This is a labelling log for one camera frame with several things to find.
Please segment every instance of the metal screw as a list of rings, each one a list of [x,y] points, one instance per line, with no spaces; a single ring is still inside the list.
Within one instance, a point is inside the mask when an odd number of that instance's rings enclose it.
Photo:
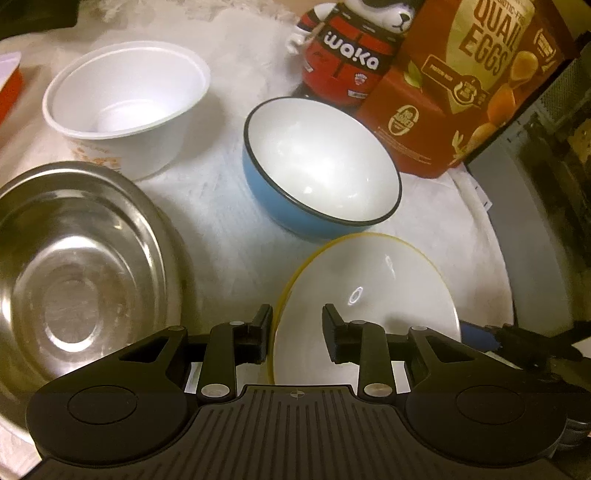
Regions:
[[[210,383],[201,389],[201,395],[209,398],[222,398],[230,393],[230,388],[221,383]]]
[[[383,383],[370,383],[363,389],[370,397],[389,397],[392,395],[392,387]]]

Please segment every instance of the white plastic bowl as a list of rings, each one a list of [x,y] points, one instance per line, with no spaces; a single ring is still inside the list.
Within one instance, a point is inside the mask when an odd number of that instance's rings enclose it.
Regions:
[[[359,367],[330,360],[322,330],[322,307],[327,303],[333,303],[346,322],[366,320],[396,335],[425,326],[461,340],[452,296],[427,257],[393,236],[349,235],[318,250],[281,295],[269,365],[278,385],[357,388]],[[404,363],[393,362],[392,367],[398,392],[408,391]]]
[[[77,160],[137,180],[178,155],[190,120],[184,113],[209,83],[209,67],[191,50],[156,41],[115,44],[62,70],[45,92],[43,115]]]

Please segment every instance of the white bowl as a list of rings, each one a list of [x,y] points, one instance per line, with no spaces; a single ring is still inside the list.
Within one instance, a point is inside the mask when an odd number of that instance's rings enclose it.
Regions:
[[[335,231],[324,238],[365,229],[400,203],[400,175],[384,146],[334,107],[302,98],[269,100],[251,112],[244,139],[252,191],[296,233],[316,236],[314,222],[318,230],[325,222]]]
[[[134,41],[100,48],[67,66],[43,97],[47,123],[68,138],[78,160],[136,180],[178,155],[188,112],[209,88],[195,53],[170,43]]]
[[[322,307],[334,303],[343,320],[378,323],[406,335],[426,326],[460,340],[460,325],[439,272],[417,249],[380,233],[339,238],[296,273],[276,309],[271,378],[278,385],[352,385],[359,367],[336,365],[322,331]],[[393,362],[399,393],[408,391],[403,362]]]

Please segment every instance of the yellow rim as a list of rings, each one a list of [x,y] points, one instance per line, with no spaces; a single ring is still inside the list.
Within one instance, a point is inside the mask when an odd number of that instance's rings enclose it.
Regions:
[[[270,339],[270,343],[269,343],[269,357],[268,357],[269,360],[267,361],[267,374],[269,376],[269,381],[271,382],[272,385],[275,384],[275,371],[274,371],[275,334],[277,333],[277,327],[279,327],[279,323],[281,321],[281,314],[283,313],[283,309],[285,308],[285,304],[287,303],[287,300],[289,299],[291,289],[293,288],[294,284],[296,283],[297,279],[302,274],[302,272],[306,269],[306,267],[308,265],[310,265],[316,259],[316,257],[319,257],[322,253],[327,251],[330,247],[335,246],[336,244],[339,244],[341,242],[344,242],[345,240],[349,240],[349,239],[356,238],[359,236],[381,236],[381,237],[385,237],[385,238],[390,238],[392,240],[396,240],[397,242],[400,242],[400,243],[412,248],[415,252],[420,254],[425,260],[427,260],[429,262],[429,264],[435,269],[435,271],[441,277],[441,281],[445,285],[445,288],[447,289],[447,292],[449,293],[449,296],[452,299],[453,312],[454,312],[454,316],[456,318],[456,326],[459,331],[460,323],[459,323],[459,319],[457,318],[456,306],[453,304],[452,293],[450,292],[447,284],[445,283],[445,280],[443,279],[441,272],[437,269],[437,267],[433,264],[433,262],[431,260],[429,260],[429,258],[423,252],[421,252],[414,245],[411,245],[408,242],[405,242],[404,240],[399,239],[397,236],[387,235],[386,233],[361,232],[361,233],[352,233],[350,235],[345,235],[340,238],[337,238],[336,240],[332,240],[332,242],[327,243],[326,245],[324,245],[323,247],[318,249],[316,252],[314,252],[312,255],[310,255],[308,257],[308,259],[300,265],[300,268],[298,268],[295,271],[295,273],[292,275],[289,282],[287,283],[287,285],[283,289],[283,292],[281,292],[281,296],[279,297],[279,300],[277,301],[277,306],[273,309],[273,321],[271,323],[271,339]]]

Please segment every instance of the red box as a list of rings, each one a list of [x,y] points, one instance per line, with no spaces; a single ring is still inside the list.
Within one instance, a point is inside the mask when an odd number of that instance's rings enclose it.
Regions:
[[[20,64],[20,52],[0,55],[0,124],[21,93],[22,74],[19,69]]]

